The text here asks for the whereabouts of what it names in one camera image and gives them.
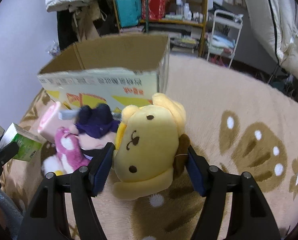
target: fuzzy blanket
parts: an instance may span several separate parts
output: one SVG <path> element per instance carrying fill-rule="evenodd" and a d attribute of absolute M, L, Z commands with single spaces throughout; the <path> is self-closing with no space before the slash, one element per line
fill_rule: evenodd
<path fill-rule="evenodd" d="M 170 56 L 168 82 L 166 94 L 187 111 L 186 133 L 197 154 L 225 172 L 251 172 L 285 236 L 298 222 L 298 104 L 266 84 L 202 59 Z M 20 125 L 36 133 L 49 103 L 41 90 Z M 42 180 L 41 162 L 54 153 L 46 143 L 31 162 L 5 165 L 3 189 L 20 209 L 28 207 Z M 93 199 L 108 239 L 190 239 L 204 198 L 193 191 L 186 172 L 169 189 L 135 201 L 111 194 L 117 180 L 111 172 L 104 191 Z M 219 239 L 229 224 L 227 195 Z M 79 239 L 69 194 L 66 203 L 72 238 Z"/>

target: green and white box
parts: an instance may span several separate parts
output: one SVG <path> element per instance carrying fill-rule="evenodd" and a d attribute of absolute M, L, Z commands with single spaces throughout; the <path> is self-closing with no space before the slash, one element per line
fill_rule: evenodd
<path fill-rule="evenodd" d="M 43 141 L 33 133 L 28 132 L 15 123 L 12 123 L 0 141 L 0 149 L 10 142 L 16 142 L 19 152 L 13 159 L 29 162 L 33 155 L 41 149 Z"/>

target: white rolling cart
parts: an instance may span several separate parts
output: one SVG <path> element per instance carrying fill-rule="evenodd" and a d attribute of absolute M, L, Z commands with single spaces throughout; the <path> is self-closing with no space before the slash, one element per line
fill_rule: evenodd
<path fill-rule="evenodd" d="M 229 17 L 232 17 L 233 19 L 235 18 L 235 14 L 233 14 L 231 12 L 223 11 L 223 10 L 215 10 L 214 14 L 209 13 L 208 14 L 208 20 L 209 20 L 209 18 L 213 19 L 213 26 L 212 26 L 211 36 L 213 37 L 214 31 L 215 31 L 215 24 L 220 23 L 222 25 L 227 25 L 229 27 L 238 29 L 239 31 L 238 31 L 237 40 L 235 42 L 234 49 L 233 49 L 233 52 L 231 54 L 225 53 L 225 52 L 221 51 L 220 49 L 213 48 L 212 46 L 210 46 L 210 44 L 208 44 L 207 61 L 209 60 L 209 55 L 210 54 L 215 54 L 215 55 L 227 57 L 227 58 L 230 58 L 230 63 L 229 63 L 229 67 L 228 67 L 228 68 L 230 68 L 233 57 L 234 57 L 235 52 L 236 52 L 237 44 L 238 44 L 238 41 L 239 41 L 239 36 L 240 36 L 241 28 L 242 28 L 242 19 L 241 19 L 241 23 L 236 23 L 232 20 L 220 17 L 219 14 L 227 15 Z"/>

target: red object on cart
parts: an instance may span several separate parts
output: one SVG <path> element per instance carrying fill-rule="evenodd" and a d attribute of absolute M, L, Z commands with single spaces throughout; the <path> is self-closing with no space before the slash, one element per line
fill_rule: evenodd
<path fill-rule="evenodd" d="M 146 19 L 146 3 L 142 2 L 142 19 Z M 149 20 L 159 20 L 166 15 L 166 5 L 170 0 L 148 0 Z"/>

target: open cardboard box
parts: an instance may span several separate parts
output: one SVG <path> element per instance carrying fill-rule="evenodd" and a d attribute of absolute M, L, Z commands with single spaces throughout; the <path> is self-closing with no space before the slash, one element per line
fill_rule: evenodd
<path fill-rule="evenodd" d="M 111 35 L 74 43 L 38 73 L 54 101 L 71 108 L 106 103 L 120 112 L 127 105 L 148 105 L 168 82 L 166 35 Z"/>

